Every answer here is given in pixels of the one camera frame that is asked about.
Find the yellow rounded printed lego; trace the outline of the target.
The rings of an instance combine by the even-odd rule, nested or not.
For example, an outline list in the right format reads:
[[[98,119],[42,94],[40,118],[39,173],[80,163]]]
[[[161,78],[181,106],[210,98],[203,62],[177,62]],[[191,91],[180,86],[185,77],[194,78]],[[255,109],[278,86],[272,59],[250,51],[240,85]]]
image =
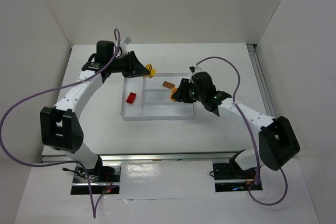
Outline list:
[[[178,88],[175,87],[172,89],[172,92],[170,94],[170,100],[173,102],[179,102],[179,95],[178,95]]]

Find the yellow lego piece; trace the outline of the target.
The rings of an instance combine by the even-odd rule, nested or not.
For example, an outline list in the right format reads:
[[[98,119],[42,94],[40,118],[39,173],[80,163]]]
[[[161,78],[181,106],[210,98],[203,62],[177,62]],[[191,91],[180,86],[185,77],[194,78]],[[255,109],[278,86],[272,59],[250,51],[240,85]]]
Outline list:
[[[143,78],[153,78],[156,74],[156,70],[153,68],[152,64],[149,63],[145,67],[146,67],[148,73],[145,74],[143,76]]]

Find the tan lego brick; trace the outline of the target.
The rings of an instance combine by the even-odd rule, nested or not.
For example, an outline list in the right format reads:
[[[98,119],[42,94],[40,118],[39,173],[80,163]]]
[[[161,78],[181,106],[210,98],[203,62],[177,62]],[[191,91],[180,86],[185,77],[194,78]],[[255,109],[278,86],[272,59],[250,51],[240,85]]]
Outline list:
[[[164,81],[162,84],[163,87],[168,88],[168,89],[174,89],[175,88],[175,84]]]

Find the red lego brick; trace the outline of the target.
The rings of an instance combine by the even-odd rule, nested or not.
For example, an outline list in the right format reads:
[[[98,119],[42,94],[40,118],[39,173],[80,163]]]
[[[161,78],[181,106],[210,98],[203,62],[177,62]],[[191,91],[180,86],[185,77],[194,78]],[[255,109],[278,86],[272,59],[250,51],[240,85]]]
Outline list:
[[[137,94],[134,92],[130,92],[127,99],[126,99],[126,103],[127,104],[133,104],[135,102],[137,98]]]

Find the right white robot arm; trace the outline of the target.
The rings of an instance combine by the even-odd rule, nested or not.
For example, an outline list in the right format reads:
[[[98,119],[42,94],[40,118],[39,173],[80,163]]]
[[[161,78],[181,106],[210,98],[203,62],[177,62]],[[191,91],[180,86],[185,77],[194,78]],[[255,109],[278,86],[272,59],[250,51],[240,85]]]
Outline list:
[[[252,133],[252,149],[239,151],[229,161],[238,171],[258,166],[277,171],[301,150],[286,117],[273,118],[234,101],[230,94],[216,89],[207,72],[183,78],[173,90],[171,99],[183,103],[200,102],[208,112],[246,127]]]

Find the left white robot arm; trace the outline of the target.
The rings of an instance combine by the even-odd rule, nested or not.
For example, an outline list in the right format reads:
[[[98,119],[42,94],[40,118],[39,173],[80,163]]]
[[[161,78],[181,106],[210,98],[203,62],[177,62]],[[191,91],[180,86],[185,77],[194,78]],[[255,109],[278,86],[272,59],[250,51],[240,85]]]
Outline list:
[[[128,51],[130,42],[128,37],[117,44],[105,40],[97,42],[96,52],[81,68],[76,85],[53,107],[44,107],[40,112],[43,144],[81,163],[93,177],[100,177],[108,169],[103,166],[101,157],[83,141],[79,118],[86,104],[113,73],[121,73],[125,78],[155,75],[151,64],[144,66],[134,51]]]

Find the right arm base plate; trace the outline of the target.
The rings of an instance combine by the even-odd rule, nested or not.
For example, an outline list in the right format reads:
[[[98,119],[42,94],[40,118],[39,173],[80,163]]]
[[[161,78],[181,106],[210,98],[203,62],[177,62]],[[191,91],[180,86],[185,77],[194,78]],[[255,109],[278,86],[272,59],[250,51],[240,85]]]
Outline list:
[[[262,183],[254,184],[256,168],[239,170],[231,163],[214,163],[213,170],[209,172],[214,178],[215,191],[238,192],[250,190],[262,190]]]

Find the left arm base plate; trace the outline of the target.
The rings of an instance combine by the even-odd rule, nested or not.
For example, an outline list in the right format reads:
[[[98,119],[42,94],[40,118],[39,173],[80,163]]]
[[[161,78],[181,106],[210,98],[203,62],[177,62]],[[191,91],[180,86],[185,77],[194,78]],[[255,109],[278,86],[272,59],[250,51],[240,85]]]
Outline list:
[[[90,175],[91,190],[93,195],[99,195],[104,190],[107,195],[116,195],[120,192],[120,175],[121,165],[105,166],[105,170],[101,175]],[[77,165],[74,170],[71,170],[74,174],[71,185],[71,195],[88,195],[88,180],[84,173],[83,168]]]

